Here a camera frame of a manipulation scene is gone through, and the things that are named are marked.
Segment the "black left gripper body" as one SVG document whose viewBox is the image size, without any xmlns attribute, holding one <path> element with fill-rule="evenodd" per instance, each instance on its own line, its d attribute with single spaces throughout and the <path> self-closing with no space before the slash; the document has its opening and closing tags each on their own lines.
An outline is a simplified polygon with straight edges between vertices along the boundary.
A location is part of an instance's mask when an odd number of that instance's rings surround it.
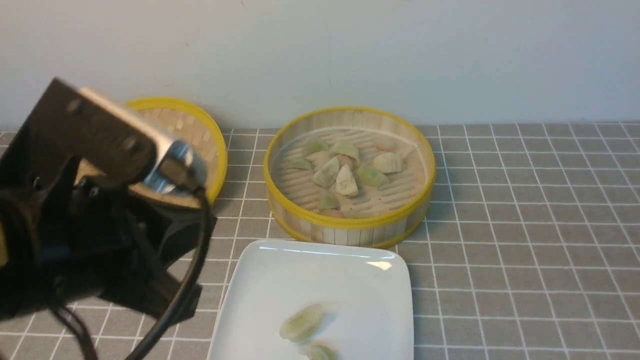
<svg viewBox="0 0 640 360">
<path fill-rule="evenodd" d="M 160 319 L 178 294 L 169 268 L 202 239 L 202 206 L 150 199 L 24 125 L 1 157 L 1 319 L 98 297 Z"/>
</svg>

